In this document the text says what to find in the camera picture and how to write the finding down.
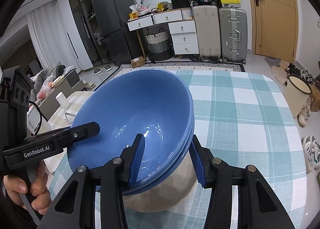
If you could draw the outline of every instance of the finger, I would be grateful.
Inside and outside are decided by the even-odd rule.
[[[37,166],[37,175],[39,176],[39,177],[43,177],[43,175],[44,175],[44,173],[45,173],[45,164],[44,164],[44,162],[43,161],[40,161],[39,163],[38,163],[38,166]]]
[[[27,192],[26,183],[19,177],[7,175],[3,178],[4,186],[7,189],[8,196],[13,203],[18,206],[23,206],[19,193],[25,194]]]
[[[50,199],[49,203],[48,203],[48,206],[46,208],[38,211],[39,214],[44,215],[46,213],[46,211],[48,210],[48,208],[50,207],[51,203],[52,203],[52,200]]]
[[[50,192],[47,189],[43,194],[38,195],[37,198],[33,200],[33,202],[31,203],[31,206],[34,210],[39,211],[39,210],[45,209],[48,206],[49,200],[50,200]]]
[[[47,181],[48,181],[48,174],[45,173],[43,177],[38,176],[36,181],[31,184],[30,192],[34,196],[41,195],[47,189]]]

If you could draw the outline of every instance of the gray blanket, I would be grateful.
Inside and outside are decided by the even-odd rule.
[[[37,94],[40,91],[43,82],[47,79],[47,77],[53,75],[54,76],[54,80],[56,78],[58,78],[59,76],[63,75],[63,70],[66,67],[64,65],[61,65],[60,62],[58,62],[56,65],[49,67],[49,68],[45,68],[43,70],[40,71],[40,73],[38,74],[37,79],[33,82],[34,83],[34,88],[33,90],[31,90],[31,101],[35,102],[37,100]]]

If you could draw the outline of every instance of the floor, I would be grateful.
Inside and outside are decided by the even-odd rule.
[[[178,58],[170,58],[168,61],[178,61]],[[184,61],[188,61],[189,59],[187,57],[182,58]],[[83,72],[79,75],[81,80],[87,81],[87,82],[94,82],[95,88],[101,84],[107,77],[109,77],[116,69],[117,66],[114,66],[113,64],[109,64],[112,66],[111,71],[106,71],[104,69],[105,65],[97,66],[89,71]],[[94,69],[99,68],[102,70],[101,74],[98,75],[92,75],[92,72]],[[263,74],[270,79],[272,79],[280,88],[282,92],[284,92],[285,87],[280,84],[276,78],[272,75],[270,71],[270,67],[268,63],[265,61],[265,56],[260,55],[247,55],[246,59],[246,65],[244,65],[244,69],[248,73],[257,73],[257,74]],[[303,138],[304,136],[310,136],[313,135],[315,138],[320,139],[320,111],[318,112],[311,112],[310,119],[308,121],[308,124],[306,127],[301,128],[297,122],[297,119],[295,119],[296,125],[300,134],[300,137]],[[307,203],[305,207],[305,216],[302,220],[301,229],[305,229],[312,219],[315,217],[317,212],[320,210],[320,190],[319,185],[316,179],[316,175],[319,173],[319,171],[313,170],[311,173],[307,174]]]

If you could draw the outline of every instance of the drawer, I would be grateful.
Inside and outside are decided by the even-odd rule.
[[[199,54],[198,43],[173,44],[173,48],[176,55]]]
[[[198,43],[197,33],[172,34],[173,44]]]
[[[181,10],[169,11],[153,15],[153,21],[155,22],[155,24],[177,20],[182,20]]]
[[[146,26],[152,26],[152,25],[153,25],[153,21],[152,21],[151,15],[149,17],[143,17],[143,18],[136,19],[132,22],[128,22],[128,27],[130,31],[143,28]]]
[[[171,34],[196,32],[194,20],[169,23]]]

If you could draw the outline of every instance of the door frame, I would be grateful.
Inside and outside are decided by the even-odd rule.
[[[294,53],[292,57],[292,63],[295,61],[296,54],[297,54],[297,45],[298,45],[298,33],[299,33],[299,14],[298,14],[298,3],[297,0],[294,0],[295,7],[296,7],[296,38],[295,38],[295,45],[294,45]],[[255,9],[255,0],[250,0],[251,4],[251,18],[252,18],[252,51],[255,54],[256,50],[256,9]]]

